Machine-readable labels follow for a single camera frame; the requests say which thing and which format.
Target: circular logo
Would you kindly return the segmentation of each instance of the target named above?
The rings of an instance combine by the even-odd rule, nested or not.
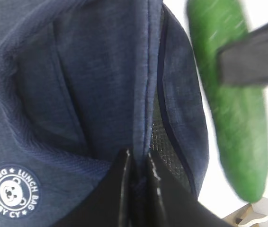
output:
[[[0,214],[16,219],[30,215],[40,200],[39,181],[28,169],[0,167]]]

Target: green cucumber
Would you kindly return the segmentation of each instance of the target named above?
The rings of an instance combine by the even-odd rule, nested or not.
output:
[[[248,33],[241,5],[237,0],[188,0],[187,14],[224,173],[239,197],[257,202],[268,175],[263,87],[222,85],[217,67],[219,49]]]

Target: bear face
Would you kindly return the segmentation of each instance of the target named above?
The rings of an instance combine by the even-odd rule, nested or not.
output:
[[[14,177],[13,180],[4,181],[0,185],[0,195],[2,201],[9,207],[15,207],[17,205],[24,205],[25,199],[24,193],[20,186],[21,180]]]

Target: fabric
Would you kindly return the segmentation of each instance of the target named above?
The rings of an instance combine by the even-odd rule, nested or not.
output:
[[[160,0],[0,0],[0,227],[55,224],[122,148],[133,149],[144,177],[161,8]],[[159,111],[196,196],[208,161],[205,119],[191,46],[168,15]]]

